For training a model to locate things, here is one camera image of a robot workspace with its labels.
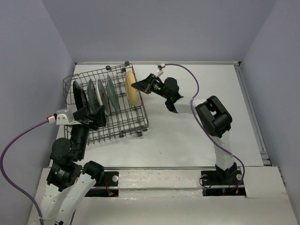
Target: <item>wire dish rack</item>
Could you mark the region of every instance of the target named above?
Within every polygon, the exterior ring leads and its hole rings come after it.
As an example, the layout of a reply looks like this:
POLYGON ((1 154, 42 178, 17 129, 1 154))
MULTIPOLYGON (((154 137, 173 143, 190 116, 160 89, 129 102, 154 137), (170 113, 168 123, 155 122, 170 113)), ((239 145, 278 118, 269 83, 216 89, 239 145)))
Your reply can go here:
MULTIPOLYGON (((107 75, 109 75, 115 86, 121 111, 117 113, 111 103, 109 103, 111 114, 108 116, 106 115, 106 127, 99 127, 97 131, 90 130, 87 144, 100 142, 101 140, 111 140, 112 138, 117 137, 122 138, 126 135, 132 134, 142 136, 143 132, 147 131, 149 121, 140 91, 137 90, 139 97, 137 106, 132 106, 127 98, 125 77, 126 72, 129 70, 133 72, 136 81, 134 68, 128 61, 126 61, 123 65, 114 67, 106 66, 103 69, 75 74, 73 76, 66 77, 63 80, 63 95, 66 101, 66 108, 71 108, 73 112, 76 111, 73 95, 73 81, 77 81, 81 85, 86 96, 88 96, 87 86, 90 79, 92 79, 94 84, 98 79, 100 79, 106 91, 107 75)), ((70 136, 71 129, 71 126, 65 126, 66 138, 70 136)))

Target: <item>screw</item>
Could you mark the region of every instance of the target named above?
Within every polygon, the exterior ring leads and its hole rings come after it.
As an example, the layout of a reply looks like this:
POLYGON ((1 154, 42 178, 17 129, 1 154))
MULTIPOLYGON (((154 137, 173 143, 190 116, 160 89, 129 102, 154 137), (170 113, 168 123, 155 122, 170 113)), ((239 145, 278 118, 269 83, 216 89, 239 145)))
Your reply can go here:
POLYGON ((242 175, 241 174, 237 174, 236 175, 236 179, 241 180, 242 179, 242 175))
POLYGON ((119 177, 118 177, 117 175, 114 175, 114 176, 112 177, 112 180, 113 180, 113 182, 118 182, 119 177))

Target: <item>gray wall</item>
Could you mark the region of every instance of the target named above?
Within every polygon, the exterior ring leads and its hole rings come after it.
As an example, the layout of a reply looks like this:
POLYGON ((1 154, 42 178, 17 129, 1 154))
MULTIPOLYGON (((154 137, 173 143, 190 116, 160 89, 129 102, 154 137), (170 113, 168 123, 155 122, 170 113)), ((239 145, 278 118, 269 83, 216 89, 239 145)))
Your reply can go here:
POLYGON ((270 159, 300 223, 300 1, 278 0, 242 72, 270 159))
POLYGON ((80 61, 242 60, 276 0, 43 0, 80 61))
MULTIPOLYGON (((0 151, 62 107, 62 79, 74 64, 41 0, 0 3, 0 151)), ((10 178, 35 195, 49 163, 55 125, 19 139, 4 158, 10 178)), ((0 175, 0 224, 23 225, 32 203, 0 175)))

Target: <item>dish rack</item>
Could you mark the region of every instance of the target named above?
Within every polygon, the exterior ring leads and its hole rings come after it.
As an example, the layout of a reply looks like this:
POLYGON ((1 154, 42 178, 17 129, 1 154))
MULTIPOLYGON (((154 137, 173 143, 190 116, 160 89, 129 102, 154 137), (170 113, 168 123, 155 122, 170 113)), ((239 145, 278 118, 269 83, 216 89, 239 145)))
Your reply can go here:
MULTIPOLYGON (((123 65, 114 67, 106 66, 103 69, 68 76, 63 80, 63 96, 65 97, 66 108, 70 108, 75 112, 77 109, 73 96, 73 81, 77 81, 80 84, 87 96, 87 86, 90 79, 94 83, 100 79, 106 91, 107 75, 112 78, 121 111, 116 112, 111 103, 109 103, 111 114, 105 115, 106 127, 99 127, 97 131, 90 130, 87 144, 100 142, 101 140, 111 140, 117 137, 122 138, 132 134, 142 136, 143 132, 147 131, 149 121, 140 91, 137 90, 139 97, 138 106, 132 106, 127 98, 125 77, 126 72, 129 70, 133 72, 136 81, 134 68, 128 61, 123 65)), ((71 129, 71 126, 65 126, 65 138, 70 136, 71 129)))

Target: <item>yellow plate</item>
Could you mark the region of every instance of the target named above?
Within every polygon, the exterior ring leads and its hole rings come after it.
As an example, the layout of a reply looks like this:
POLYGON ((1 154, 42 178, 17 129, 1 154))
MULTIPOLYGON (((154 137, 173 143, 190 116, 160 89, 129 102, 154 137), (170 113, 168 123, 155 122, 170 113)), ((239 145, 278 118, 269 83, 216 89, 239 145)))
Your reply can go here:
POLYGON ((126 73, 125 89, 129 103, 133 106, 137 105, 137 91, 131 84, 135 83, 135 76, 132 71, 126 73))

